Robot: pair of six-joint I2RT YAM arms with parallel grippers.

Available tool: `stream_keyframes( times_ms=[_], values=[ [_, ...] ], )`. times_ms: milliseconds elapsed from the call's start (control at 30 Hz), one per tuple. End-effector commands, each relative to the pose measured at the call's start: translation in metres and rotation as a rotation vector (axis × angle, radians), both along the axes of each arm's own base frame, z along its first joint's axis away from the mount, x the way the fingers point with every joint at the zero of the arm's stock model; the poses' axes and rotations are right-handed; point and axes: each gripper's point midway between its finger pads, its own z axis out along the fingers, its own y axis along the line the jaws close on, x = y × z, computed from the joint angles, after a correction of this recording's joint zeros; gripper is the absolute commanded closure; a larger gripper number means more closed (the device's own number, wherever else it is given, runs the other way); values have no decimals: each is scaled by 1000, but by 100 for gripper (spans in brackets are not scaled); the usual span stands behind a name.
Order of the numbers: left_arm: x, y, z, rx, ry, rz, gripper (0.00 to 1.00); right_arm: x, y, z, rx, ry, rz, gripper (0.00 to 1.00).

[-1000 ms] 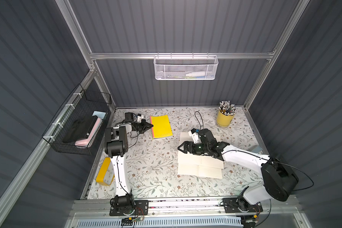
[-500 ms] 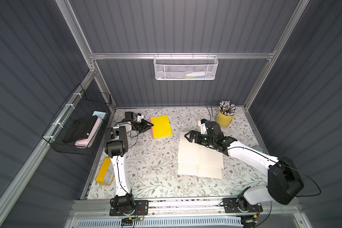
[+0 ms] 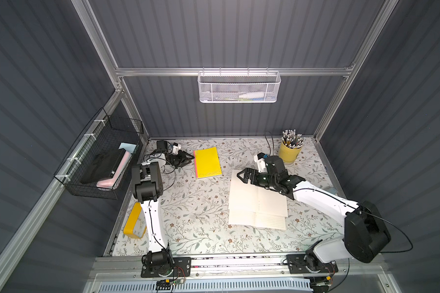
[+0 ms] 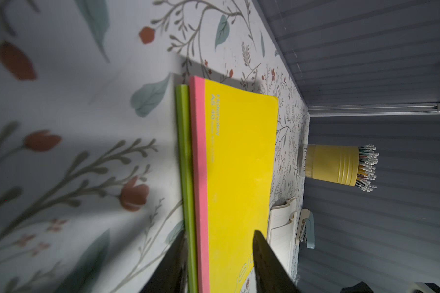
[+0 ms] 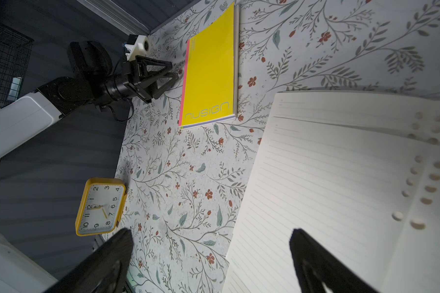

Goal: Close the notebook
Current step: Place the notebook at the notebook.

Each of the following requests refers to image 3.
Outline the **yellow cover notebook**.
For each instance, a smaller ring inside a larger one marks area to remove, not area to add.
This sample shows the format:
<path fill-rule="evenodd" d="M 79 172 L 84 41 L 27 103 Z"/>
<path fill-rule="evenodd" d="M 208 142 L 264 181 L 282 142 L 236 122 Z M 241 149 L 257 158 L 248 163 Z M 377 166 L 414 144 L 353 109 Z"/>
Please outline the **yellow cover notebook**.
<path fill-rule="evenodd" d="M 197 179 L 222 175 L 217 148 L 194 151 L 194 167 Z"/>

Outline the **cream lined notebook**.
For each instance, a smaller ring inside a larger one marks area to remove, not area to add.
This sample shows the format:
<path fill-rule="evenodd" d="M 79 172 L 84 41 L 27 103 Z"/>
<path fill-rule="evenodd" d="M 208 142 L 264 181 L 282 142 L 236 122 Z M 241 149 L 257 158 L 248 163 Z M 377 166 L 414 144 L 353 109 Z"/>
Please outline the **cream lined notebook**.
<path fill-rule="evenodd" d="M 238 172 L 232 172 L 228 224 L 286 230 L 287 198 L 277 192 L 244 184 L 237 178 Z"/>

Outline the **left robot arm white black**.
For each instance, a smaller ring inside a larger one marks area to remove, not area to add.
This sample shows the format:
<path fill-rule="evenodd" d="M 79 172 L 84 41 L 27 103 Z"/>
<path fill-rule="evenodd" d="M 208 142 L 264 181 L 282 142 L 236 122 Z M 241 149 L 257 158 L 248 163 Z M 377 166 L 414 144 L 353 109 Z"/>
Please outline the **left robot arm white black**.
<path fill-rule="evenodd" d="M 173 256 L 161 221 L 161 197 L 167 188 L 163 185 L 160 166 L 167 164 L 179 168 L 186 161 L 181 154 L 180 145 L 159 140 L 148 159 L 131 168 L 135 207 L 143 213 L 147 227 L 148 249 L 141 260 L 143 278 L 189 276 L 191 273 L 192 258 Z"/>

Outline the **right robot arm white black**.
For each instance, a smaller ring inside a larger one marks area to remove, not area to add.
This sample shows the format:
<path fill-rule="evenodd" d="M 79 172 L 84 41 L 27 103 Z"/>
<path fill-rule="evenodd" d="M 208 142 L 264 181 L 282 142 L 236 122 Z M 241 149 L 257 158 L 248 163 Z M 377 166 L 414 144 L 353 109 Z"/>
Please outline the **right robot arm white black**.
<path fill-rule="evenodd" d="M 390 232 L 373 203 L 341 199 L 301 176 L 291 175 L 278 156 L 259 153 L 254 161 L 257 168 L 239 171 L 237 179 L 302 202 L 343 226 L 343 235 L 319 240 L 306 250 L 302 263 L 309 272 L 319 273 L 327 264 L 343 259 L 370 263 L 390 243 Z"/>

